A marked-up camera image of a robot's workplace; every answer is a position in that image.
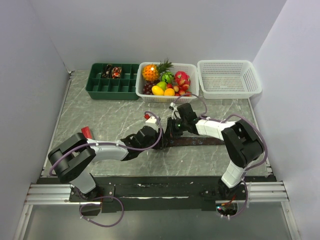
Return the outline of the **brown floral necktie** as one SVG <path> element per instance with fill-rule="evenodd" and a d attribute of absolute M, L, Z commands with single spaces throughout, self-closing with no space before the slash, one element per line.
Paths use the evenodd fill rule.
<path fill-rule="evenodd" d="M 186 146 L 218 146 L 224 141 L 215 137 L 170 137 L 159 144 L 159 149 Z"/>

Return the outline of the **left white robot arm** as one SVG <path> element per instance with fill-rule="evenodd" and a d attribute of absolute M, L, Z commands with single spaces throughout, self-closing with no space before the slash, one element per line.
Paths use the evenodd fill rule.
<path fill-rule="evenodd" d="M 157 146 L 162 134 L 161 127 L 155 130 L 147 125 L 137 133 L 113 142 L 92 140 L 81 132 L 76 133 L 48 154 L 49 175 L 57 176 L 63 184 L 72 184 L 86 200 L 93 201 L 99 195 L 99 188 L 87 171 L 92 161 L 135 159 L 141 152 Z"/>

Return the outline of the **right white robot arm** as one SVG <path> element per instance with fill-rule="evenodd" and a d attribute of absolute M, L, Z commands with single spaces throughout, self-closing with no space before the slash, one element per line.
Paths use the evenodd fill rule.
<path fill-rule="evenodd" d="M 218 193 L 223 199 L 230 199 L 236 194 L 236 186 L 244 179 L 248 169 L 262 154 L 267 154 L 267 147 L 256 127 L 243 117 L 238 121 L 213 120 L 198 116 L 189 103 L 177 106 L 174 102 L 169 107 L 172 116 L 168 118 L 166 132 L 172 137 L 180 137 L 184 132 L 198 136 L 209 136 L 224 142 L 230 162 L 221 177 Z"/>

